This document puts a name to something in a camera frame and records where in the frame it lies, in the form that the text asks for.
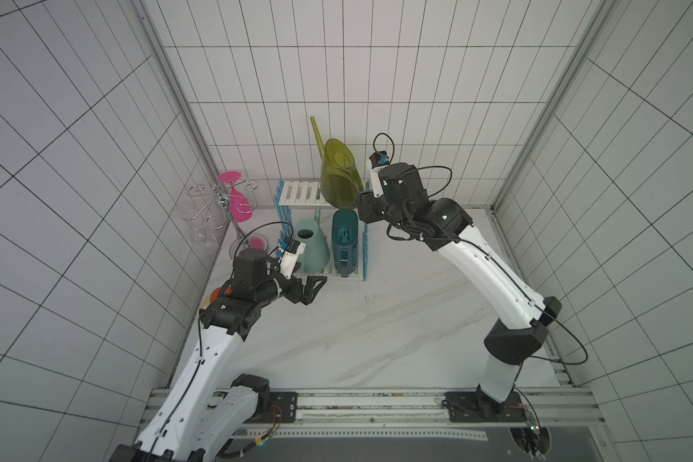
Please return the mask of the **pink plastic goblet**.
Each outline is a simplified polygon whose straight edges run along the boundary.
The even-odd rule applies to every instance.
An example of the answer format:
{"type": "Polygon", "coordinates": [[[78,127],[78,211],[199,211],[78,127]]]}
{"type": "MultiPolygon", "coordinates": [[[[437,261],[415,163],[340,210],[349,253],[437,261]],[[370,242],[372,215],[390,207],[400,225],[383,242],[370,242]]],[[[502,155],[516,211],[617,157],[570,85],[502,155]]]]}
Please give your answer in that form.
{"type": "Polygon", "coordinates": [[[244,191],[251,190],[251,183],[244,179],[238,171],[227,171],[219,175],[219,183],[223,185],[229,197],[230,211],[236,223],[245,223],[252,217],[252,206],[244,191]]]}

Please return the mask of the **teal translucent watering can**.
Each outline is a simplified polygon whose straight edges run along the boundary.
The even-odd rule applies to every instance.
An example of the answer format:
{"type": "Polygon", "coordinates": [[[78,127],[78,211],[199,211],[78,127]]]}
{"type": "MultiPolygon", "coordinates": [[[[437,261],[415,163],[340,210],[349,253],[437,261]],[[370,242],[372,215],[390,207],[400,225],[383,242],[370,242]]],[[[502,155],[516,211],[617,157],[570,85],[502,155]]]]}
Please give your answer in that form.
{"type": "Polygon", "coordinates": [[[353,210],[334,214],[331,237],[335,271],[340,277],[349,277],[358,267],[358,217],[353,210]]]}

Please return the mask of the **olive green watering can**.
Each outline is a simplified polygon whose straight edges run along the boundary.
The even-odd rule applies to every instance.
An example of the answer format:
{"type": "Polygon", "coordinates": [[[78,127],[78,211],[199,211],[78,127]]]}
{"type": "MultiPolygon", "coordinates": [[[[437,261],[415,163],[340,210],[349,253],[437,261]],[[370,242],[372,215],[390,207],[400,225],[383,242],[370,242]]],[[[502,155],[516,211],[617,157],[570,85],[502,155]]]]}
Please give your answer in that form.
{"type": "Polygon", "coordinates": [[[355,209],[364,186],[352,152],[337,139],[324,142],[315,117],[310,122],[321,158],[321,196],[338,209],[355,209]]]}

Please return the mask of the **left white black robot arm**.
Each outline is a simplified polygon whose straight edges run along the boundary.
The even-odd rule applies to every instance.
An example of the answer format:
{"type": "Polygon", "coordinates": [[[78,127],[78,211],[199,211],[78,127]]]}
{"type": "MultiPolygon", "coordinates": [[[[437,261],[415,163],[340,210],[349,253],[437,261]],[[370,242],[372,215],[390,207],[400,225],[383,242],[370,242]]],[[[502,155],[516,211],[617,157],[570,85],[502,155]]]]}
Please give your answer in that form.
{"type": "Polygon", "coordinates": [[[198,316],[198,343],[160,410],[131,445],[118,446],[113,461],[213,461],[249,420],[268,417],[269,381],[256,375],[235,379],[223,402],[209,408],[219,377],[244,344],[264,307],[285,298],[312,303],[324,276],[294,275],[306,245],[287,239],[281,257],[265,250],[237,253],[231,277],[198,316]]]}

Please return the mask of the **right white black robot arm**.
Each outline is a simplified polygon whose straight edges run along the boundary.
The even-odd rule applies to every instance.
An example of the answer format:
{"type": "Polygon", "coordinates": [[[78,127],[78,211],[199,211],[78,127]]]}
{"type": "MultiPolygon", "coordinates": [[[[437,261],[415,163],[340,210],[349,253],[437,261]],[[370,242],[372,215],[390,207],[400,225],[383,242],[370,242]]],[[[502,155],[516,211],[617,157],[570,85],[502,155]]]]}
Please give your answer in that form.
{"type": "Polygon", "coordinates": [[[432,199],[414,165],[371,157],[371,185],[357,200],[363,223],[384,221],[398,230],[402,248],[425,246],[448,260],[479,289],[498,315],[483,344],[489,357],[479,386],[467,403],[446,396],[452,417],[497,422],[515,396],[516,380],[526,360],[534,359],[558,320],[561,302],[531,289],[487,243],[470,215],[450,198],[432,199]]]}

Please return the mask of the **chrome cup holder stand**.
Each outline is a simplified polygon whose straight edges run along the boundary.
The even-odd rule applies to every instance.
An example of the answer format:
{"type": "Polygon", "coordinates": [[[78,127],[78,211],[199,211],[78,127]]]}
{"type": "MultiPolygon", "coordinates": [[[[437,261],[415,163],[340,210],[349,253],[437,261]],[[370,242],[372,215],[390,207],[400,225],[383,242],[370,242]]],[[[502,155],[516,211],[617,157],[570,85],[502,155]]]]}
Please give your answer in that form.
{"type": "MultiPolygon", "coordinates": [[[[244,194],[248,197],[254,212],[257,207],[257,201],[250,196],[258,189],[258,183],[253,179],[244,179],[248,179],[251,183],[251,190],[244,191],[244,194]]],[[[192,186],[188,188],[187,194],[190,198],[207,198],[205,205],[200,208],[202,212],[204,210],[210,210],[212,204],[215,204],[215,206],[221,210],[223,217],[225,217],[226,225],[217,225],[215,231],[223,230],[229,227],[229,225],[233,227],[235,239],[229,248],[229,256],[231,258],[234,258],[235,255],[244,248],[259,248],[262,250],[268,250],[270,248],[268,240],[263,235],[254,232],[248,235],[248,233],[244,232],[242,229],[242,223],[236,223],[236,221],[234,221],[230,211],[229,197],[219,181],[209,186],[205,186],[204,184],[192,184],[192,186]]]]}

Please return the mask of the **aluminium mounting rail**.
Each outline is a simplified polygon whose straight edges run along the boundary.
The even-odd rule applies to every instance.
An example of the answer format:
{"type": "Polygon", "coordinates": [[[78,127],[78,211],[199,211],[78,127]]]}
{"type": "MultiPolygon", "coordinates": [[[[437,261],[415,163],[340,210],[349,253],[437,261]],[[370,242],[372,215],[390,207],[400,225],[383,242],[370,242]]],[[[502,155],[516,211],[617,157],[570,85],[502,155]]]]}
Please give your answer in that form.
{"type": "Polygon", "coordinates": [[[154,454],[213,450],[230,440],[450,439],[486,442],[491,430],[543,437],[556,429],[596,429],[604,418],[583,388],[515,390],[495,416],[473,408],[458,389],[271,390],[252,377],[228,389],[177,403],[151,393],[136,445],[154,454]]]}

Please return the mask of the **beige bowl with red fruit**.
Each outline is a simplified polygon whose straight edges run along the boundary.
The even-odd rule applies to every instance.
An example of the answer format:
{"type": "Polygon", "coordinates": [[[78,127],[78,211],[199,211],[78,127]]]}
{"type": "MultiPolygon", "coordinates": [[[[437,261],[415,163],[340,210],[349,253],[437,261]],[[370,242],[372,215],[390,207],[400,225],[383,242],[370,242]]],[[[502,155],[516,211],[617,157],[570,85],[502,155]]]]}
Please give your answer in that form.
{"type": "Polygon", "coordinates": [[[213,290],[209,298],[209,303],[213,304],[221,296],[221,287],[213,290]]]}

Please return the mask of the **clear glass on stand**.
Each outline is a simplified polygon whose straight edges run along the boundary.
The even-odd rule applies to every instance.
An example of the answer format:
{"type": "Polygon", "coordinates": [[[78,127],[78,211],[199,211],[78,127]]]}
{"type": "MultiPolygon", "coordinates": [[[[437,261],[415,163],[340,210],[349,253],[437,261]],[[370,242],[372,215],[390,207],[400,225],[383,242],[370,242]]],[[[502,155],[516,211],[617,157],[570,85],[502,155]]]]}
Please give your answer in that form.
{"type": "Polygon", "coordinates": [[[189,237],[192,244],[209,248],[217,242],[213,230],[207,224],[209,216],[194,204],[186,205],[179,211],[179,217],[190,225],[189,237]]]}

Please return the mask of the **mint green watering can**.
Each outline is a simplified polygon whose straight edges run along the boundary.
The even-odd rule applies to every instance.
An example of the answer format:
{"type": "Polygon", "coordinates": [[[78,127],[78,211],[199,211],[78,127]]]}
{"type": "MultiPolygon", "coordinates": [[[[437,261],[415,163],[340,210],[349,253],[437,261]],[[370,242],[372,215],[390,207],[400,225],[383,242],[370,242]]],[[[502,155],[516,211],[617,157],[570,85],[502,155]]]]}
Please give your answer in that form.
{"type": "Polygon", "coordinates": [[[296,224],[296,239],[304,244],[304,252],[298,257],[301,271],[307,275],[322,273],[330,260],[327,238],[321,229],[321,208],[313,218],[301,219],[296,224]]]}

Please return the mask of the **blue white slatted shelf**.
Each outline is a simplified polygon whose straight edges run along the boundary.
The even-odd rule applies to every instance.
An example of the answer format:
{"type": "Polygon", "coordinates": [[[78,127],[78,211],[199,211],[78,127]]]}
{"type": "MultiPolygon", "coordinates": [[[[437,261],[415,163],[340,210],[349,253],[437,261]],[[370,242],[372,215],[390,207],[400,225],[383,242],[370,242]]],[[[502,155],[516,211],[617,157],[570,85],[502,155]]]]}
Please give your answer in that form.
{"type": "Polygon", "coordinates": [[[273,196],[279,221],[287,221],[297,226],[302,219],[319,223],[325,242],[327,242],[329,261],[314,276],[327,276],[339,281],[366,281],[368,279],[369,233],[368,225],[358,221],[359,236],[356,239],[358,260],[356,269],[348,276],[342,276],[336,266],[333,252],[333,215],[337,210],[321,196],[319,181],[296,181],[280,179],[273,196]]]}

